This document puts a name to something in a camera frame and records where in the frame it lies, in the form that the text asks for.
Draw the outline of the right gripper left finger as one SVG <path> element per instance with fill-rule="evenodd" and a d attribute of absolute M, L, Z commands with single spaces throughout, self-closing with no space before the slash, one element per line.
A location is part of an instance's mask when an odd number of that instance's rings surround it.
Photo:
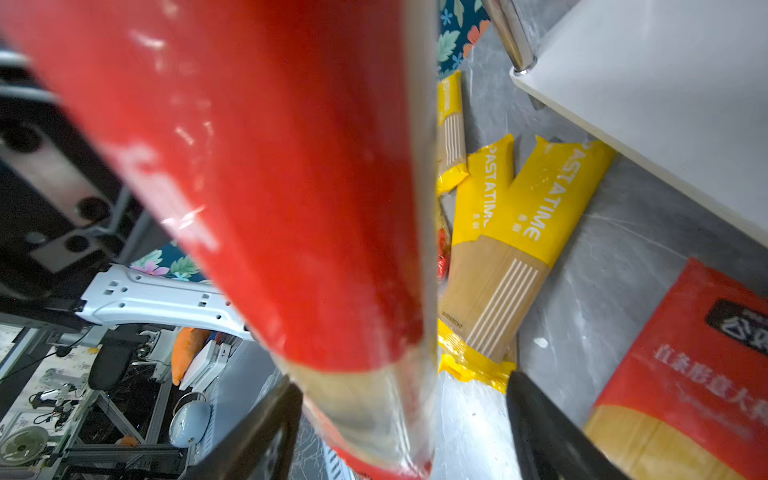
<path fill-rule="evenodd" d="M 287 479 L 303 394 L 284 377 L 183 479 Z"/>

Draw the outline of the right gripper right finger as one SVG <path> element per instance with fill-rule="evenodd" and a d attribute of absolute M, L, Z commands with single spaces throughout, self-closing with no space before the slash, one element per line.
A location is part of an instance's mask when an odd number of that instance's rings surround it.
<path fill-rule="evenodd" d="M 506 404 L 523 479 L 625 479 L 523 372 L 510 374 Z"/>

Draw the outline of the red spaghetti bag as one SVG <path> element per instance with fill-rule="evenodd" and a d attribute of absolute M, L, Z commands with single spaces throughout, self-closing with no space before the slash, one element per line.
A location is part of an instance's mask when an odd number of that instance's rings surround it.
<path fill-rule="evenodd" d="M 373 479 L 435 451 L 432 1 L 5 1 L 1 33 Z"/>
<path fill-rule="evenodd" d="M 766 478 L 766 298 L 689 259 L 585 433 L 633 479 Z"/>

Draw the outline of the yellow Pastatime spaghetti bag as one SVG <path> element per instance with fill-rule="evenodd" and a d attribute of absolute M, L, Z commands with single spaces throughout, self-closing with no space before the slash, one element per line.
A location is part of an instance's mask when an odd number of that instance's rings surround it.
<path fill-rule="evenodd" d="M 500 392 L 517 368 L 520 326 L 616 155 L 601 141 L 538 137 L 493 230 L 451 246 L 438 302 L 440 368 Z"/>

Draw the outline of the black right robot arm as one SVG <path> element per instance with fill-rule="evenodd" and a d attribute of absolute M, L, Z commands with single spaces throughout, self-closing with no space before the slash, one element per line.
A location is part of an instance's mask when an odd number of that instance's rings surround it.
<path fill-rule="evenodd" d="M 81 55 L 82 113 L 36 63 L 1 50 L 1 290 L 33 302 L 140 240 L 148 219 L 175 238 L 220 294 L 179 319 L 253 336 L 286 382 L 260 419 L 238 425 L 190 471 L 248 478 L 304 408 L 357 473 L 426 479 L 437 378 L 433 155 L 388 117 L 398 76 L 377 76 L 373 132 L 287 106 L 277 76 L 154 40 Z"/>

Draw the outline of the white two-tier shelf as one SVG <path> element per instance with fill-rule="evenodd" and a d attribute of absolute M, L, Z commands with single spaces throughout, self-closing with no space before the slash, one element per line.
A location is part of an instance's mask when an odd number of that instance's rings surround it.
<path fill-rule="evenodd" d="M 529 96 L 767 240 L 763 1 L 489 1 Z"/>

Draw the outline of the red macaroni bag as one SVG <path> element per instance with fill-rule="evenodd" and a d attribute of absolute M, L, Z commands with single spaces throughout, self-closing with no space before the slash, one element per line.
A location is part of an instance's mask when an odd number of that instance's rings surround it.
<path fill-rule="evenodd" d="M 436 209 L 436 235 L 437 235 L 437 281 L 442 283 L 447 277 L 450 268 L 451 236 L 449 227 L 440 207 Z"/>

